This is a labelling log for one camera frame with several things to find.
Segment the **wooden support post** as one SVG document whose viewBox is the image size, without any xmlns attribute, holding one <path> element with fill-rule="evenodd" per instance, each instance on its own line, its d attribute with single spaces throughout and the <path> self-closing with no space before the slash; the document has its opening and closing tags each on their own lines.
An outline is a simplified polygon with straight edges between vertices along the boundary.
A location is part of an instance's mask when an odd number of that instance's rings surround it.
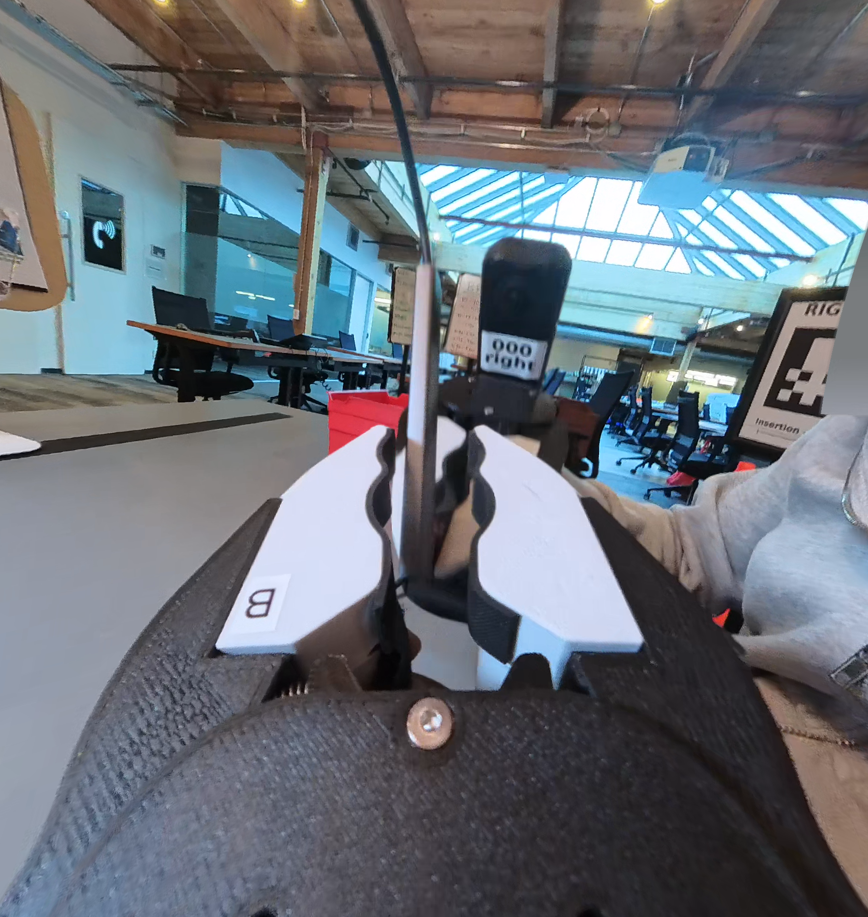
<svg viewBox="0 0 868 917">
<path fill-rule="evenodd" d="M 305 152 L 303 205 L 294 278 L 293 321 L 297 335 L 310 334 L 313 326 L 320 242 L 330 171 L 328 137 L 321 132 L 310 132 Z"/>
</svg>

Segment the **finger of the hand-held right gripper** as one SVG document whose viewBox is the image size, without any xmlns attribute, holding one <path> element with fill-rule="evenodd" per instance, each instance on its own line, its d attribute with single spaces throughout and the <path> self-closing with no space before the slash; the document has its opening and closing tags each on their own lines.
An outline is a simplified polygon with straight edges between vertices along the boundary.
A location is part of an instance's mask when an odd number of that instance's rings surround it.
<svg viewBox="0 0 868 917">
<path fill-rule="evenodd" d="M 474 518 L 473 503 L 465 501 L 451 516 L 435 562 L 436 579 L 449 579 L 468 569 L 472 545 L 478 532 L 479 524 Z"/>
</svg>

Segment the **red plastic bin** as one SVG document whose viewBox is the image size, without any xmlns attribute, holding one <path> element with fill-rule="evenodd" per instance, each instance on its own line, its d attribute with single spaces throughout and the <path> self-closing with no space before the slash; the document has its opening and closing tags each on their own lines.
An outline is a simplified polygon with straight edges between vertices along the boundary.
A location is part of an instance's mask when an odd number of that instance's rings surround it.
<svg viewBox="0 0 868 917">
<path fill-rule="evenodd" d="M 328 395 L 328 453 L 332 454 L 373 427 L 399 429 L 409 395 L 384 390 L 354 390 Z"/>
</svg>

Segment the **group of black office chairs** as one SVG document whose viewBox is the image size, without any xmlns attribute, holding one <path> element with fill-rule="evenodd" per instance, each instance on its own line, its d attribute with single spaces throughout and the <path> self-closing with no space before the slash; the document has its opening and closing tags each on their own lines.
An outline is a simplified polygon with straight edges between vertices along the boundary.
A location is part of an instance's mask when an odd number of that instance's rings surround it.
<svg viewBox="0 0 868 917">
<path fill-rule="evenodd" d="M 682 393 L 675 405 L 657 405 L 651 387 L 631 382 L 631 373 L 605 373 L 589 400 L 579 400 L 600 415 L 603 429 L 598 476 L 578 478 L 668 505 L 690 502 L 702 481 L 736 465 L 726 425 L 702 414 L 699 394 Z"/>
</svg>

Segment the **instruction poster board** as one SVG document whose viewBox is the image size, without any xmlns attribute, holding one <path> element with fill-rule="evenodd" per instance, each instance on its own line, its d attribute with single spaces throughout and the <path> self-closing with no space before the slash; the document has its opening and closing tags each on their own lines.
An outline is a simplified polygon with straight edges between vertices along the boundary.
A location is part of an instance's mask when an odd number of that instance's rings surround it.
<svg viewBox="0 0 868 917">
<path fill-rule="evenodd" d="M 68 288 L 52 183 L 36 125 L 0 75 L 0 308 L 34 313 Z"/>
</svg>

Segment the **skylight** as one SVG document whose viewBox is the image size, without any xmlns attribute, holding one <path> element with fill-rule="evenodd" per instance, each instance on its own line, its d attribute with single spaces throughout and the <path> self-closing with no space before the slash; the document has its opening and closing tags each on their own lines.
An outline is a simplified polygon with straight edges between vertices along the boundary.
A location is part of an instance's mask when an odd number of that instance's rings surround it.
<svg viewBox="0 0 868 917">
<path fill-rule="evenodd" d="M 565 246 L 582 261 L 739 281 L 763 281 L 841 246 L 856 260 L 868 201 L 789 192 L 715 191 L 689 209 L 639 200 L 626 178 L 563 177 L 456 165 L 422 165 L 425 186 L 452 239 L 491 246 L 503 237 Z"/>
</svg>

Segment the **black office chair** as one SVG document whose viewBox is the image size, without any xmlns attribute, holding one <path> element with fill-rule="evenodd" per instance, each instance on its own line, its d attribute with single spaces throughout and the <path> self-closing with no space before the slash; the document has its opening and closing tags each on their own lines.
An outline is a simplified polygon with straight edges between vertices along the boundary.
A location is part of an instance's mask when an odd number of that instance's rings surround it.
<svg viewBox="0 0 868 917">
<path fill-rule="evenodd" d="M 176 390 L 181 404 L 196 400 L 219 401 L 251 391 L 254 381 L 236 373 L 234 350 L 209 343 L 215 329 L 205 299 L 152 287 L 157 327 L 152 377 L 159 385 Z"/>
</svg>

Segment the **whiteboard with handwriting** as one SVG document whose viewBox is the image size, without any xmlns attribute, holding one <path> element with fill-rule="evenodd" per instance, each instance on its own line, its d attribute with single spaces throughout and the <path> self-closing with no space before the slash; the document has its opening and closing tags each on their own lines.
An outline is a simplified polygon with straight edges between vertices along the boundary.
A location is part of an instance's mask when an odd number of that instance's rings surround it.
<svg viewBox="0 0 868 917">
<path fill-rule="evenodd" d="M 387 338 L 393 345 L 410 346 L 413 339 L 417 274 L 414 269 L 393 271 L 392 299 Z"/>
<path fill-rule="evenodd" d="M 457 358 L 477 361 L 480 337 L 482 277 L 460 275 L 442 349 Z"/>
</svg>

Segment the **silver usb hub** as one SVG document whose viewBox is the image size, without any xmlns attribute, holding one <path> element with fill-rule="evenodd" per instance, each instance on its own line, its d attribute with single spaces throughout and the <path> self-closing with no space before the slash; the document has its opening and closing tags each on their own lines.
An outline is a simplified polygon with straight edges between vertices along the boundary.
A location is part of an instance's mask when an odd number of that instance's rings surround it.
<svg viewBox="0 0 868 917">
<path fill-rule="evenodd" d="M 429 582 L 434 565 L 440 361 L 437 278 L 432 262 L 417 266 L 399 546 L 407 587 Z"/>
</svg>

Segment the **phone icon sign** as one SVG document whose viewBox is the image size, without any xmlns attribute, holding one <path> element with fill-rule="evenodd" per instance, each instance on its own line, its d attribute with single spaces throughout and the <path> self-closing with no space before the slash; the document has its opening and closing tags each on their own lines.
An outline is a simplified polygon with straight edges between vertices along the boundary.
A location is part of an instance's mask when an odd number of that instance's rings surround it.
<svg viewBox="0 0 868 917">
<path fill-rule="evenodd" d="M 123 273 L 125 199 L 123 194 L 82 177 L 82 260 L 86 265 Z"/>
</svg>

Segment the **brown chair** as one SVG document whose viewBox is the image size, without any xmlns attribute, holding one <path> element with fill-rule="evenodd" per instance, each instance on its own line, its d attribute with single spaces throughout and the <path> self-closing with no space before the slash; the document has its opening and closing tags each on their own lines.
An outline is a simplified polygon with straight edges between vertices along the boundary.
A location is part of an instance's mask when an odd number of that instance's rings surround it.
<svg viewBox="0 0 868 917">
<path fill-rule="evenodd" d="M 595 479 L 599 472 L 599 449 L 603 422 L 588 403 L 555 398 L 557 419 L 568 433 L 564 466 L 580 477 Z"/>
</svg>

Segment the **person's leg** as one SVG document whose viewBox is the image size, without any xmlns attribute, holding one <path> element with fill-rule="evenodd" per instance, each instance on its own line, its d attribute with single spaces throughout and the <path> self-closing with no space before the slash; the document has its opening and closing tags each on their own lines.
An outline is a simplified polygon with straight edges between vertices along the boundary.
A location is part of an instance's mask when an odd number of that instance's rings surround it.
<svg viewBox="0 0 868 917">
<path fill-rule="evenodd" d="M 820 830 L 868 908 L 868 712 L 763 671 L 753 677 Z"/>
</svg>

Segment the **wooden office desk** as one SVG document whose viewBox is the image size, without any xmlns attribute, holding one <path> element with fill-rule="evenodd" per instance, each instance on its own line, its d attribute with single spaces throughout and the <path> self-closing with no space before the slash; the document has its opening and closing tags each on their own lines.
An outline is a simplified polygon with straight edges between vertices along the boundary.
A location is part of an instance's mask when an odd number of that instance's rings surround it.
<svg viewBox="0 0 868 917">
<path fill-rule="evenodd" d="M 152 337 L 153 333 L 165 332 L 164 328 L 157 327 L 156 324 L 134 320 L 129 320 L 127 326 L 142 330 Z M 393 372 L 400 369 L 400 363 L 395 358 L 367 355 L 335 347 L 300 350 L 219 334 L 206 336 L 205 340 L 222 349 L 234 350 L 235 365 L 244 353 L 265 357 L 269 364 L 270 377 L 278 382 L 275 402 L 279 406 L 296 409 L 301 408 L 304 403 L 319 406 L 318 401 L 309 395 L 312 385 L 318 383 L 319 375 L 341 375 L 344 378 L 343 383 L 354 388 L 361 373 L 378 372 L 385 383 Z"/>
</svg>

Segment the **ceiling mounted unit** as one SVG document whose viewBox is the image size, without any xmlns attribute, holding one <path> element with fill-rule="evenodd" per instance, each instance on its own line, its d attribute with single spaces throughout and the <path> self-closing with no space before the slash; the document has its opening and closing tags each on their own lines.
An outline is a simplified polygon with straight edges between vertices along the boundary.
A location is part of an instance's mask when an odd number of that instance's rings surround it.
<svg viewBox="0 0 868 917">
<path fill-rule="evenodd" d="M 642 182 L 637 202 L 661 209 L 696 209 L 726 177 L 729 164 L 725 144 L 703 134 L 667 138 Z"/>
</svg>

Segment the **black framed tag sign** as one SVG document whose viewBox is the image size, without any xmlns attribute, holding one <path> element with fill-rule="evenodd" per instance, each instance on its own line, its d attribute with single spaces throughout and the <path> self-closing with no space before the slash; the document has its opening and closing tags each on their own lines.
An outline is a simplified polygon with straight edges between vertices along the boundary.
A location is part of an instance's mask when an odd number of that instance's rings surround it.
<svg viewBox="0 0 868 917">
<path fill-rule="evenodd" d="M 774 461 L 824 416 L 826 378 L 848 288 L 782 292 L 726 442 L 741 459 Z"/>
</svg>

